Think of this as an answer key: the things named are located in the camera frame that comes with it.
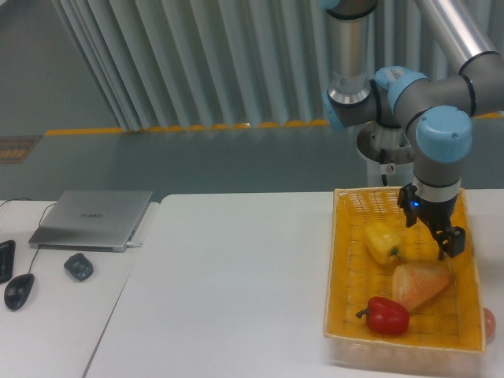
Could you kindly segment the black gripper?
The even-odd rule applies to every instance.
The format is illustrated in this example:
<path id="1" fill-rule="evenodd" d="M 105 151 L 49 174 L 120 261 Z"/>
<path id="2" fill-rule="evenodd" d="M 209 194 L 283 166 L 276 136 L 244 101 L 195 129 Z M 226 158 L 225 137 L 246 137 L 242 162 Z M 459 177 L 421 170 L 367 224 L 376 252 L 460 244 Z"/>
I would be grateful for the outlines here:
<path id="1" fill-rule="evenodd" d="M 438 259 L 455 258 L 465 250 L 465 229 L 451 226 L 451 216 L 458 196 L 444 202 L 430 202 L 421 198 L 419 188 L 411 183 L 398 192 L 398 207 L 406 216 L 406 227 L 420 220 L 432 234 L 439 247 Z"/>

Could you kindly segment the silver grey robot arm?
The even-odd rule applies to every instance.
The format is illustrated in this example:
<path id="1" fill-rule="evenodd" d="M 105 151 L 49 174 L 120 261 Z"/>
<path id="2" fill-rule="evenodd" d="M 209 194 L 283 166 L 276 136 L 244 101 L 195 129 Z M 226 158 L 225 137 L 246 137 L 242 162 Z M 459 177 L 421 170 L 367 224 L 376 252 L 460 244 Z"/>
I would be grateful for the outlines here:
<path id="1" fill-rule="evenodd" d="M 323 1 L 337 46 L 333 75 L 323 99 L 330 124 L 347 128 L 377 123 L 384 136 L 372 144 L 380 164 L 392 162 L 391 142 L 402 136 L 413 151 L 410 183 L 398 206 L 406 225 L 422 222 L 439 246 L 441 258 L 465 249 L 465 230 L 450 218 L 461 186 L 461 172 L 472 145 L 475 116 L 503 107 L 503 59 L 460 1 L 419 1 L 455 75 L 430 80 L 401 66 L 365 73 L 369 19 L 374 1 Z"/>

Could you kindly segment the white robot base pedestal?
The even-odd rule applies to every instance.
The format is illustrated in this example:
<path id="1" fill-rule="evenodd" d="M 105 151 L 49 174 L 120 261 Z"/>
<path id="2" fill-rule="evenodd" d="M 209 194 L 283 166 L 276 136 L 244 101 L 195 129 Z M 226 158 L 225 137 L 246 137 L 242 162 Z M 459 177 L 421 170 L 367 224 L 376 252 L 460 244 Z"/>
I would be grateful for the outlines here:
<path id="1" fill-rule="evenodd" d="M 369 187 L 403 187 L 413 178 L 413 148 L 401 128 L 369 123 L 357 136 Z"/>

